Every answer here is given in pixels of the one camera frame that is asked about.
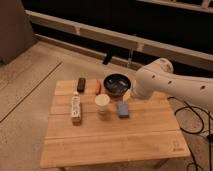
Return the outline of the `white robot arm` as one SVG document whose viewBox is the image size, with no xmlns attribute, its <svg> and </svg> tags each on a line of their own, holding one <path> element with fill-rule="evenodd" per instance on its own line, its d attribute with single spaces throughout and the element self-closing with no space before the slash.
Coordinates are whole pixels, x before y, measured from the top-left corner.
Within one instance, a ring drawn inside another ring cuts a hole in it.
<svg viewBox="0 0 213 171">
<path fill-rule="evenodd" d="M 135 74 L 132 96 L 148 99 L 159 91 L 213 112 L 213 78 L 176 75 L 173 71 L 166 58 L 141 67 Z"/>
</svg>

